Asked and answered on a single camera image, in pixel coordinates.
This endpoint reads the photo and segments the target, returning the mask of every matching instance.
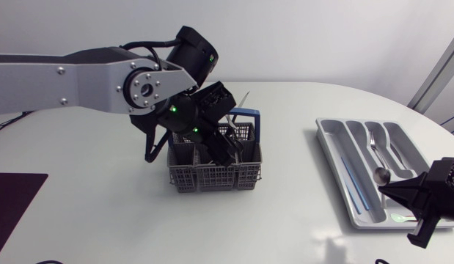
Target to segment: white plastic tray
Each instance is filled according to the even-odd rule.
[[[361,229],[414,229],[415,221],[398,223],[392,213],[412,216],[412,212],[381,194],[373,181],[373,171],[382,166],[370,147],[370,134],[388,163],[391,182],[410,179],[427,172],[428,162],[407,133],[392,121],[324,119],[316,120],[318,139],[341,190],[351,223]],[[441,220],[437,228],[454,227]]]

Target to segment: black cable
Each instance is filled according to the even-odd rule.
[[[133,48],[168,48],[181,44],[181,40],[170,40],[170,41],[136,41],[122,45],[121,48],[130,50]]]
[[[41,261],[40,263],[36,263],[36,264],[64,264],[64,263],[61,263],[57,260],[45,260],[45,261]]]
[[[33,111],[26,111],[26,112],[23,112],[20,116],[18,117],[15,117],[15,118],[12,118],[11,120],[8,120],[8,121],[5,121],[3,123],[0,124],[0,130],[6,128],[7,126],[13,124],[14,122],[17,122],[19,121],[20,119],[26,117],[28,114],[31,114]]]
[[[382,259],[377,259],[375,260],[375,264],[389,264],[386,260],[382,260]]]
[[[155,62],[158,63],[159,69],[161,70],[160,57],[158,57],[158,54],[156,53],[156,51],[151,47],[145,47],[145,48],[152,53],[153,58],[155,58]]]
[[[158,54],[156,53],[156,51],[152,48],[152,47],[146,47],[146,46],[140,46],[140,47],[135,47],[135,48],[146,48],[152,55],[153,55],[153,58],[155,59],[155,62],[158,64],[159,66],[159,70],[161,70],[161,61],[160,61],[160,57],[158,56]]]

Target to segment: white table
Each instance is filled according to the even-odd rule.
[[[166,147],[145,162],[144,134],[121,114],[45,110],[1,131],[0,172],[49,178],[0,263],[454,263],[454,229],[436,231],[421,249],[407,230],[351,226],[315,119],[394,120],[429,161],[454,156],[454,136],[405,106],[348,87],[225,86],[238,102],[251,91],[244,106],[261,112],[263,179],[253,191],[177,193]]]

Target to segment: robotic arm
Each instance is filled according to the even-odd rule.
[[[166,60],[153,48],[174,47]],[[152,56],[129,50],[146,48]],[[235,106],[223,84],[196,92],[215,67],[215,48],[184,26],[169,42],[138,42],[96,48],[67,56],[0,55],[0,114],[83,106],[129,114],[147,134],[145,160],[155,160],[175,132],[205,144],[217,164],[235,160],[234,142],[218,131],[219,120]],[[155,127],[166,133],[154,148]]]

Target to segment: metal utensil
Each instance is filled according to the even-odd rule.
[[[403,168],[408,169],[408,167],[404,165],[403,159],[401,158],[400,153],[396,150],[396,147],[391,143],[389,143],[389,146],[391,147],[392,152],[396,155],[396,158],[398,158],[398,160],[401,162],[401,165],[403,165]]]
[[[388,169],[388,163],[385,161],[385,158],[383,155],[378,151],[378,148],[376,147],[376,142],[375,142],[375,137],[373,137],[373,131],[369,132],[370,134],[370,147],[372,148],[373,152],[375,153],[377,159],[380,161],[381,165],[383,165],[383,168]]]
[[[238,108],[241,108],[244,104],[244,101],[246,100],[246,98],[248,97],[249,95],[249,91],[243,96],[243,99],[241,99],[241,102],[240,104],[238,104]],[[230,124],[230,126],[234,129],[238,129],[235,125],[235,121],[236,121],[236,117],[237,117],[237,114],[233,116],[232,119],[230,119],[230,115],[228,114],[227,115],[227,121],[228,121],[228,124]]]
[[[383,168],[377,167],[373,173],[373,180],[378,186],[385,186],[391,180],[391,173],[388,170],[388,164],[385,161],[384,157],[380,154],[376,148],[375,138],[373,137],[373,131],[370,131],[370,147],[375,153],[376,157],[380,160]],[[387,207],[387,200],[385,199],[384,194],[381,194],[381,208],[385,209]]]
[[[402,216],[397,213],[392,213],[391,219],[393,219],[393,221],[397,223],[404,223],[405,221],[417,221],[417,219],[414,216]]]

